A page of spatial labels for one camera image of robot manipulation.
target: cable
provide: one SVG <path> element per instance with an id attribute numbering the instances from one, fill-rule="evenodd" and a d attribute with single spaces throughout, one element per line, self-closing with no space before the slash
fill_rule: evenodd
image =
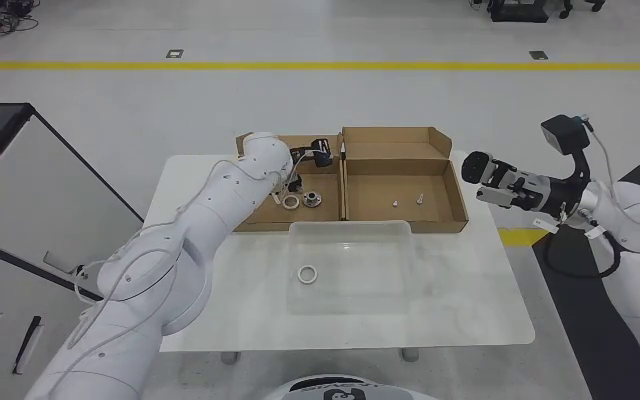
<path id="1" fill-rule="evenodd" d="M 291 183 L 291 179 L 293 178 L 293 176 L 295 175 L 296 170 L 298 169 L 298 165 L 300 165 L 300 162 L 308 155 L 313 154 L 313 153 L 325 153 L 322 150 L 306 150 L 304 155 L 302 157 L 300 157 L 298 159 L 298 161 L 296 161 L 296 163 L 293 166 L 293 169 L 291 170 L 291 174 L 289 175 L 289 179 L 287 180 L 287 183 L 284 184 L 284 187 L 282 189 L 282 193 L 280 193 L 280 197 L 278 197 L 278 200 L 280 201 L 280 204 L 282 204 L 282 200 L 285 198 L 285 196 L 289 193 L 289 184 Z"/>
<path id="2" fill-rule="evenodd" d="M 165 249 L 161 249 L 161 248 L 157 248 L 157 249 L 149 249 L 146 250 L 142 253 L 140 253 L 139 255 L 137 255 L 136 257 L 134 257 L 133 260 L 129 261 L 129 263 L 123 268 L 122 272 L 120 272 L 120 274 L 118 275 L 118 277 L 115 280 L 115 285 L 113 285 L 113 287 L 111 288 L 111 290 L 109 291 L 109 294 L 107 295 L 107 297 L 105 297 L 104 300 L 102 300 L 100 302 L 100 305 L 98 306 L 98 311 L 96 312 L 95 316 L 91 319 L 91 322 L 87 323 L 85 322 L 84 324 L 80 325 L 80 329 L 78 329 L 78 331 L 76 332 L 74 330 L 74 332 L 72 333 L 72 335 L 69 338 L 69 343 L 67 344 L 67 349 L 71 350 L 76 344 L 78 344 L 78 342 L 80 342 L 80 340 L 84 337 L 84 335 L 89 331 L 89 329 L 91 329 L 91 327 L 93 326 L 93 324 L 96 322 L 96 320 L 98 319 L 98 316 L 102 313 L 102 311 L 105 309 L 105 307 L 107 306 L 107 303 L 111 300 L 111 297 L 113 297 L 113 294 L 115 293 L 116 289 L 118 288 L 118 285 L 120 284 L 120 281 L 122 280 L 122 278 L 124 277 L 124 275 L 127 273 L 127 271 L 129 270 L 129 268 L 136 262 L 138 261 L 140 258 L 142 258 L 142 256 L 146 256 L 147 254 L 150 253 L 155 253 L 155 252 L 162 252 L 165 254 L 170 255 L 171 253 Z"/>
<path id="3" fill-rule="evenodd" d="M 191 199 L 189 199 L 189 201 L 187 201 L 186 203 L 184 203 L 183 205 L 181 205 L 180 207 L 176 208 L 176 214 L 173 217 L 173 219 L 169 222 L 161 222 L 158 224 L 152 224 L 152 225 L 148 225 L 145 226 L 144 228 L 139 229 L 136 233 L 133 234 L 133 236 L 131 236 L 131 238 L 129 240 L 127 240 L 127 242 L 122 245 L 118 250 L 115 251 L 115 253 L 107 258 L 106 260 L 99 260 L 99 261 L 93 261 L 89 264 L 87 264 L 86 266 L 83 267 L 83 271 L 87 271 L 89 268 L 92 268 L 98 264 L 106 264 L 106 263 L 111 263 L 114 261 L 119 261 L 120 259 L 122 259 L 122 257 L 120 256 L 120 254 L 122 253 L 123 250 L 127 249 L 128 246 L 131 244 L 131 242 L 133 242 L 136 238 L 138 238 L 140 236 L 140 234 L 142 234 L 142 232 L 146 231 L 147 229 L 151 229 L 151 228 L 157 228 L 160 226 L 167 226 L 167 225 L 172 225 L 174 224 L 177 220 L 178 217 L 180 217 L 180 215 L 182 215 L 191 204 L 193 204 L 193 202 L 198 198 L 198 196 L 200 196 L 202 194 L 202 192 L 204 191 L 204 189 L 207 187 L 207 185 L 209 184 L 209 180 L 211 179 L 211 176 L 213 175 L 214 170 L 216 169 L 216 167 L 221 164 L 221 163 L 229 163 L 231 165 L 233 165 L 235 168 L 237 168 L 240 172 L 242 172 L 244 175 L 246 175 L 247 177 L 249 177 L 250 179 L 253 179 L 255 181 L 263 181 L 265 179 L 267 179 L 268 176 L 270 176 L 271 174 L 277 174 L 278 175 L 278 183 L 276 184 L 276 186 L 280 185 L 282 183 L 282 177 L 280 176 L 280 173 L 278 173 L 277 171 L 271 171 L 269 174 L 262 176 L 262 177 L 254 177 L 251 174 L 249 174 L 247 171 L 245 171 L 244 169 L 242 169 L 239 165 L 237 165 L 236 163 L 234 163 L 233 161 L 229 161 L 229 160 L 219 160 L 218 162 L 216 162 L 215 164 L 213 164 L 213 166 L 211 167 L 211 170 L 209 170 L 209 174 L 207 175 L 207 179 L 205 179 L 204 184 L 200 187 L 200 189 L 198 190 L 198 192 L 193 195 L 193 197 L 191 197 Z M 84 296 L 82 296 L 80 294 L 80 289 L 78 286 L 78 280 L 79 280 L 79 274 L 76 275 L 76 278 L 74 279 L 74 283 L 73 283 L 73 289 L 74 292 L 76 293 L 76 296 L 78 297 L 78 299 L 80 301 L 82 301 L 83 303 L 86 304 L 90 304 L 90 305 L 94 305 L 96 304 L 95 301 L 88 299 Z"/>
<path id="4" fill-rule="evenodd" d="M 142 321 L 138 322 L 137 324 L 125 329 L 124 331 L 110 337 L 107 340 L 104 340 L 100 343 L 98 343 L 97 345 L 93 346 L 92 348 L 90 348 L 89 350 L 85 351 L 84 353 L 82 353 L 82 355 L 80 355 L 80 357 L 78 357 L 78 359 L 76 361 L 74 361 L 60 376 L 60 378 L 58 378 L 58 380 L 56 381 L 56 383 L 51 387 L 51 389 L 49 390 L 47 396 L 49 398 L 52 397 L 52 395 L 54 394 L 54 391 L 58 388 L 58 386 L 60 385 L 60 383 L 64 380 L 64 378 L 67 377 L 67 375 L 69 375 L 69 373 L 71 373 L 71 371 L 73 370 L 73 368 L 75 368 L 76 365 L 78 365 L 80 363 L 80 361 L 84 360 L 87 356 L 89 356 L 91 353 L 93 353 L 94 351 L 98 350 L 100 347 L 107 345 L 111 342 L 113 342 L 116 339 L 121 338 L 122 336 L 126 335 L 129 332 L 134 331 L 135 329 L 137 329 L 139 326 L 141 326 L 142 324 L 144 324 L 145 322 L 147 322 L 149 319 L 151 319 L 151 317 L 153 317 L 158 310 L 160 310 L 160 308 L 162 308 L 162 306 L 164 305 L 164 303 L 166 303 L 167 299 L 169 298 L 169 296 L 171 295 L 171 291 L 173 289 L 173 285 L 176 283 L 177 277 L 178 277 L 178 264 L 176 263 L 175 266 L 175 274 L 173 275 L 173 279 L 171 280 L 171 286 L 169 286 L 169 290 L 167 291 L 167 295 L 164 297 L 164 299 L 162 299 L 162 302 L 160 302 L 160 304 L 158 305 L 158 307 L 156 307 L 155 310 L 153 310 L 153 312 L 151 314 L 149 314 L 146 318 L 144 318 Z"/>
<path id="5" fill-rule="evenodd" d="M 613 180 L 613 173 L 611 172 L 611 161 L 609 160 L 609 152 L 607 151 L 607 148 L 604 146 L 604 143 L 602 143 L 602 141 L 600 140 L 600 137 L 598 137 L 598 135 L 596 134 L 596 131 L 595 129 L 593 129 L 593 126 L 591 125 L 591 123 L 589 123 L 589 120 L 586 119 L 586 117 L 581 117 L 581 118 L 582 118 L 582 122 L 587 127 L 589 132 L 591 132 L 591 135 L 593 135 L 593 138 L 596 140 L 596 142 L 598 142 L 598 145 L 600 146 L 600 148 L 602 149 L 602 152 L 604 153 L 604 160 L 607 165 L 607 175 L 609 176 L 609 190 L 611 191 L 611 198 L 613 199 L 613 203 L 615 204 L 616 207 L 618 207 L 620 212 L 629 221 L 633 222 L 634 224 L 640 225 L 640 222 L 631 218 L 629 214 L 625 212 L 625 210 L 622 208 L 622 206 L 618 202 L 618 195 L 616 195 L 615 188 L 613 187 L 613 183 L 615 181 Z"/>
<path id="6" fill-rule="evenodd" d="M 131 242 L 133 242 L 136 238 L 138 238 L 140 236 L 140 234 L 142 234 L 142 232 L 146 231 L 147 229 L 151 229 L 151 228 L 156 228 L 156 227 L 160 227 L 160 226 L 167 226 L 167 225 L 172 225 L 174 224 L 178 218 L 180 217 L 180 215 L 182 215 L 191 204 L 193 204 L 193 202 L 200 196 L 200 194 L 202 194 L 202 192 L 204 191 L 204 189 L 207 187 L 207 185 L 209 184 L 209 180 L 211 179 L 211 176 L 213 175 L 213 172 L 215 171 L 216 167 L 221 164 L 221 163 L 229 163 L 232 166 L 234 166 L 235 168 L 237 168 L 240 172 L 242 172 L 243 174 L 245 174 L 247 177 L 249 177 L 250 179 L 256 180 L 256 181 L 263 181 L 265 179 L 267 179 L 268 176 L 270 176 L 271 174 L 275 173 L 278 175 L 278 183 L 277 185 L 281 184 L 282 182 L 282 177 L 280 176 L 280 174 L 277 171 L 271 171 L 269 174 L 265 175 L 265 176 L 261 176 L 261 177 L 254 177 L 253 175 L 249 174 L 247 171 L 245 171 L 244 169 L 242 169 L 239 165 L 237 165 L 236 163 L 229 161 L 229 160 L 219 160 L 218 162 L 216 162 L 212 167 L 211 170 L 209 171 L 209 174 L 207 175 L 207 179 L 205 179 L 204 184 L 200 187 L 200 189 L 198 190 L 198 192 L 191 197 L 191 199 L 189 199 L 189 201 L 187 201 L 185 204 L 181 205 L 180 207 L 178 207 L 176 209 L 176 215 L 174 216 L 174 218 L 169 221 L 169 222 L 162 222 L 162 223 L 158 223 L 158 224 L 152 224 L 152 225 L 148 225 L 145 226 L 141 229 L 139 229 L 136 233 L 133 234 L 133 236 L 131 236 L 131 238 L 124 244 L 122 245 L 118 250 L 115 251 L 115 253 L 113 254 L 113 256 L 109 257 L 106 260 L 100 260 L 100 261 L 94 261 L 92 263 L 87 264 L 85 267 L 83 267 L 83 271 L 88 270 L 89 268 L 92 268 L 98 264 L 107 264 L 107 263 L 112 263 L 115 261 L 119 261 L 122 259 L 122 252 L 124 250 L 126 250 L 129 245 L 131 244 Z M 82 337 L 89 331 L 89 328 L 91 328 L 91 326 L 93 325 L 93 323 L 98 319 L 98 316 L 100 316 L 100 314 L 102 313 L 102 310 L 104 310 L 104 308 L 106 307 L 106 304 L 109 300 L 111 300 L 111 297 L 113 296 L 113 293 L 115 292 L 118 283 L 120 282 L 120 280 L 122 279 L 122 277 L 124 276 L 124 274 L 126 273 L 126 271 L 129 269 L 129 267 L 131 267 L 131 265 L 133 265 L 133 263 L 135 261 L 137 261 L 140 257 L 142 257 L 143 255 L 149 254 L 150 252 L 153 251 L 165 251 L 163 249 L 152 249 L 152 250 L 148 250 L 140 255 L 138 255 L 135 259 L 133 259 L 131 262 L 129 262 L 129 264 L 127 264 L 125 266 L 125 268 L 123 269 L 122 272 L 120 272 L 120 275 L 117 277 L 117 279 L 115 280 L 115 284 L 114 286 L 111 288 L 111 290 L 109 291 L 108 296 L 102 300 L 102 303 L 99 306 L 98 312 L 94 315 L 94 317 L 91 319 L 91 322 L 89 322 L 89 326 L 84 329 L 82 331 L 82 333 L 80 334 L 80 337 L 76 337 L 76 335 L 78 334 L 78 332 L 76 332 L 74 330 L 74 332 L 72 332 L 72 339 L 69 340 L 69 344 L 68 344 L 68 349 L 72 349 L 79 341 L 80 339 L 82 339 Z M 76 275 L 76 278 L 74 279 L 74 292 L 76 293 L 76 296 L 78 297 L 78 299 L 80 301 L 82 301 L 83 303 L 87 303 L 87 304 L 91 304 L 91 305 L 95 305 L 96 302 L 94 302 L 93 300 L 90 300 L 86 297 L 83 297 L 80 294 L 80 290 L 78 287 L 78 275 Z M 86 316 L 85 313 L 80 314 L 80 319 L 82 321 L 82 319 Z M 82 329 L 86 324 L 86 321 L 84 321 L 84 323 L 81 323 L 79 325 L 79 329 Z"/>
<path id="7" fill-rule="evenodd" d="M 0 12 L 0 14 L 2 15 L 0 17 L 0 36 L 6 36 L 13 32 L 30 31 L 37 27 L 40 23 L 38 22 L 38 20 L 33 18 L 30 13 L 39 5 L 40 2 L 38 2 L 38 4 L 36 5 L 34 4 L 33 0 L 8 1 L 5 4 L 4 11 Z M 27 28 L 18 28 L 24 21 L 31 21 L 34 24 Z"/>
<path id="8" fill-rule="evenodd" d="M 599 226 L 598 221 L 594 220 L 594 219 L 590 219 L 589 220 L 589 225 L 593 226 L 594 228 L 597 228 Z M 560 268 L 555 267 L 550 259 L 549 259 L 549 252 L 551 250 L 551 244 L 553 243 L 553 240 L 555 238 L 556 235 L 551 234 L 551 235 L 547 235 L 547 241 L 544 244 L 544 249 L 542 252 L 542 259 L 544 261 L 544 264 L 547 266 L 547 268 L 549 268 L 550 270 L 552 270 L 553 272 L 563 275 L 567 278 L 573 278 L 573 279 L 603 279 L 606 278 L 608 276 L 610 276 L 611 274 L 613 274 L 614 272 L 616 272 L 618 270 L 618 268 L 620 268 L 620 259 L 621 259 L 621 253 L 622 252 L 628 252 L 628 253 L 634 253 L 634 254 L 638 254 L 634 251 L 631 251 L 627 248 L 625 248 L 624 246 L 622 246 L 620 243 L 618 243 L 616 241 L 616 239 L 613 237 L 613 235 L 611 234 L 611 232 L 609 231 L 604 231 L 602 232 L 602 235 L 607 239 L 607 241 L 609 242 L 609 245 L 611 246 L 611 249 L 613 250 L 613 264 L 611 264 L 611 266 L 609 268 L 607 268 L 606 270 L 599 272 L 597 274 L 574 274 L 573 272 L 569 272 L 569 271 L 564 271 Z"/>
<path id="9" fill-rule="evenodd" d="M 140 234 L 142 232 L 144 232 L 147 229 L 150 228 L 155 228 L 155 227 L 160 227 L 160 226 L 166 226 L 166 225 L 172 225 L 174 224 L 180 215 L 182 215 L 191 204 L 193 204 L 193 202 L 200 196 L 200 194 L 202 194 L 202 192 L 204 191 L 204 189 L 207 187 L 207 185 L 209 184 L 209 180 L 211 179 L 211 176 L 213 175 L 216 167 L 221 164 L 221 163 L 229 163 L 232 166 L 234 166 L 236 169 L 238 169 L 240 172 L 242 172 L 244 175 L 246 175 L 247 177 L 249 177 L 250 179 L 253 179 L 255 181 L 263 181 L 266 180 L 271 174 L 275 173 L 278 176 L 278 183 L 276 185 L 280 185 L 282 184 L 282 176 L 280 175 L 280 172 L 278 171 L 271 171 L 268 174 L 265 173 L 264 176 L 261 177 L 254 177 L 253 175 L 249 174 L 247 171 L 245 171 L 244 169 L 242 169 L 239 165 L 237 165 L 236 163 L 229 161 L 229 160 L 219 160 L 218 162 L 216 162 L 212 167 L 211 170 L 209 171 L 209 174 L 207 175 L 207 178 L 205 179 L 204 184 L 200 187 L 200 189 L 198 190 L 198 192 L 191 197 L 191 199 L 189 199 L 189 201 L 187 201 L 185 204 L 181 205 L 180 207 L 178 207 L 176 209 L 176 215 L 174 216 L 174 218 L 170 221 L 170 222 L 163 222 L 163 223 L 158 223 L 158 224 L 152 224 L 152 225 L 148 225 L 146 227 L 143 227 L 141 229 L 139 229 L 136 233 L 133 234 L 133 236 L 131 236 L 131 238 L 124 244 L 122 245 L 118 250 L 115 251 L 115 253 L 109 257 L 106 260 L 101 260 L 101 261 L 94 261 L 88 265 L 86 265 L 83 270 L 87 270 L 89 268 L 94 267 L 97 264 L 102 263 L 103 265 L 106 263 L 111 263 L 111 262 L 115 262 L 115 261 L 119 261 L 122 259 L 122 252 L 124 250 L 126 250 L 128 248 L 128 246 L 136 239 L 140 236 Z M 124 275 L 126 274 L 127 270 L 136 262 L 138 261 L 142 256 L 153 253 L 153 252 L 163 252 L 166 254 L 170 254 L 169 251 L 165 250 L 165 249 L 160 249 L 160 248 L 156 248 L 156 249 L 150 249 L 147 250 L 141 254 L 139 254 L 138 256 L 136 256 L 133 260 L 131 260 L 125 267 L 124 269 L 120 272 L 120 274 L 118 275 L 118 277 L 115 280 L 115 284 L 113 285 L 113 287 L 111 288 L 111 290 L 109 291 L 109 294 L 107 295 L 107 297 L 102 300 L 100 306 L 98 307 L 97 312 L 94 314 L 93 318 L 91 319 L 90 322 L 86 321 L 87 318 L 87 313 L 90 310 L 86 309 L 84 310 L 81 314 L 80 314 L 80 320 L 81 323 L 78 324 L 78 326 L 73 330 L 73 332 L 71 333 L 70 339 L 69 339 L 69 343 L 67 344 L 67 349 L 72 349 L 83 337 L 84 335 L 89 331 L 89 329 L 91 329 L 91 327 L 93 326 L 93 324 L 95 323 L 95 321 L 98 319 L 98 317 L 100 316 L 100 314 L 102 313 L 102 311 L 105 309 L 107 303 L 111 300 L 111 297 L 113 296 L 113 294 L 115 293 L 118 284 L 121 282 L 122 278 L 124 277 Z M 92 352 L 96 351 L 97 349 L 99 349 L 100 347 L 126 335 L 127 333 L 137 329 L 139 326 L 141 326 L 143 323 L 145 323 L 146 321 L 148 321 L 153 315 L 155 315 L 156 312 L 158 312 L 158 310 L 164 305 L 164 303 L 167 301 L 167 299 L 169 298 L 169 295 L 171 294 L 171 291 L 173 289 L 173 285 L 175 284 L 176 281 L 176 277 L 178 275 L 178 271 L 177 271 L 177 263 L 174 264 L 175 268 L 176 268 L 176 273 L 173 277 L 173 280 L 171 282 L 171 286 L 169 287 L 169 290 L 167 292 L 167 295 L 165 296 L 165 298 L 162 300 L 162 302 L 160 303 L 160 305 L 146 318 L 144 318 L 142 321 L 138 322 L 137 324 L 127 328 L 126 330 L 120 332 L 117 335 L 112 336 L 111 338 L 104 340 L 102 342 L 100 342 L 99 344 L 93 346 L 91 349 L 87 350 L 86 352 L 84 352 L 76 361 L 74 361 L 66 370 L 65 372 L 60 376 L 60 378 L 56 381 L 56 383 L 52 386 L 52 388 L 49 390 L 48 392 L 48 396 L 51 397 L 51 395 L 53 394 L 53 392 L 55 391 L 55 389 L 60 385 L 60 383 L 64 380 L 64 378 L 66 378 L 66 376 L 73 370 L 73 368 L 78 365 L 78 363 L 80 361 L 82 361 L 84 358 L 86 358 L 88 355 L 90 355 Z M 79 289 L 78 289 L 78 276 L 79 274 L 76 275 L 76 279 L 74 280 L 74 291 L 76 292 L 76 295 L 78 296 L 78 298 L 88 304 L 92 304 L 93 306 L 95 306 L 95 302 L 90 302 L 89 299 L 83 298 L 80 295 Z"/>

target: black mat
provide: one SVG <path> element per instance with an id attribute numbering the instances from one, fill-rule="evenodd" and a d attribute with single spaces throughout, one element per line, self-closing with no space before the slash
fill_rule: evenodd
<path id="1" fill-rule="evenodd" d="M 623 181 L 640 184 L 640 167 Z M 547 237 L 533 246 L 571 346 L 594 400 L 640 398 L 640 345 L 609 301 L 599 280 L 566 278 L 545 267 Z M 558 268 L 598 272 L 584 232 L 562 227 L 549 253 Z"/>

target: cardboard box lid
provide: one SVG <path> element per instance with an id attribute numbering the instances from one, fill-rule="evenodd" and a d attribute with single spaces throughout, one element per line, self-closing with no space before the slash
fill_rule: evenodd
<path id="1" fill-rule="evenodd" d="M 345 127 L 347 160 L 448 159 L 451 139 L 433 127 Z"/>

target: black logo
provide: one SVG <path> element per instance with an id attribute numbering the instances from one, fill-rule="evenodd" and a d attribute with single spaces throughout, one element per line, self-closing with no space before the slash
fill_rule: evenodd
<path id="1" fill-rule="evenodd" d="M 342 389 L 329 389 L 324 392 L 323 400 L 367 400 L 367 396 L 362 389 L 352 388 L 347 393 Z"/>

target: yellow floor line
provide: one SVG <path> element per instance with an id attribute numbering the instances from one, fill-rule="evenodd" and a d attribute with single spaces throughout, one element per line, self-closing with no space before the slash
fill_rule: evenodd
<path id="1" fill-rule="evenodd" d="M 640 62 L 440 62 L 318 61 L 217 62 L 0 61 L 4 70 L 454 70 L 454 71 L 640 71 Z"/>
<path id="2" fill-rule="evenodd" d="M 542 229 L 498 229 L 504 247 L 533 246 L 547 231 Z"/>

